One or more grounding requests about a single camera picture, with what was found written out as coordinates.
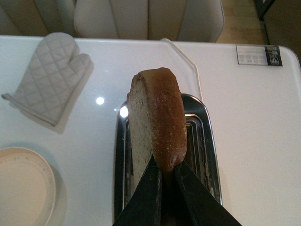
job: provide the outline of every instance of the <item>white table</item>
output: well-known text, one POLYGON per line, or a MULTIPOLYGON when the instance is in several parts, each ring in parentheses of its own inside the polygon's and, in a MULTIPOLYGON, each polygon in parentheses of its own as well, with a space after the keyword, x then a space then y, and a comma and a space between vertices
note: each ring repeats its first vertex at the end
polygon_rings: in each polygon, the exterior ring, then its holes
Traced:
MULTIPOLYGON (((13 93, 41 38, 0 36, 0 93, 13 93)), ((77 39, 94 70, 57 128, 0 100, 0 148, 23 146, 53 167, 58 198, 50 225, 104 226, 113 218, 118 110, 132 77, 161 66, 198 96, 190 64, 160 41, 77 39), (98 105, 96 99, 104 98, 98 105)), ((281 47, 282 67, 238 65, 235 45, 176 42, 197 65, 213 127, 224 207, 243 226, 299 225, 301 71, 281 47)))

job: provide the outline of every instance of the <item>chair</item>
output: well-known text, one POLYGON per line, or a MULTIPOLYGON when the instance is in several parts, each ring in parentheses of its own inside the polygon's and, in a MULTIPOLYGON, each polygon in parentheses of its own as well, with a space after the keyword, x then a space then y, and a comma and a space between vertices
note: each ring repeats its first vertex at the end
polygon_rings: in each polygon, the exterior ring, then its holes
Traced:
POLYGON ((0 34, 45 36, 65 32, 76 36, 76 0, 0 0, 0 34))
POLYGON ((74 13, 86 38, 215 42, 223 25, 221 0, 77 0, 74 13))
POLYGON ((215 42, 221 0, 0 0, 0 34, 215 42))

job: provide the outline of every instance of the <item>oven mitt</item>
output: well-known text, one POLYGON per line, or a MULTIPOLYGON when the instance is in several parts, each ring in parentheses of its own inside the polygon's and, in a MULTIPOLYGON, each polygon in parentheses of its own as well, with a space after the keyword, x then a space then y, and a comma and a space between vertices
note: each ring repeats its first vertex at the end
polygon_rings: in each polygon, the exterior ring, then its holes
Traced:
POLYGON ((70 35, 47 35, 33 53, 16 92, 2 98, 55 126, 91 64, 89 55, 78 53, 79 47, 70 35))

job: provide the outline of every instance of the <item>sticker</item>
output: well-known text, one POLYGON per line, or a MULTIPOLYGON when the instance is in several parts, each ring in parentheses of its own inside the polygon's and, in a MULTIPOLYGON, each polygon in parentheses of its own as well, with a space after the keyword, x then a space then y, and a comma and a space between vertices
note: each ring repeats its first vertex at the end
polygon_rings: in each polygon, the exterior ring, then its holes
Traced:
POLYGON ((239 65, 282 66, 278 46, 236 46, 239 65))

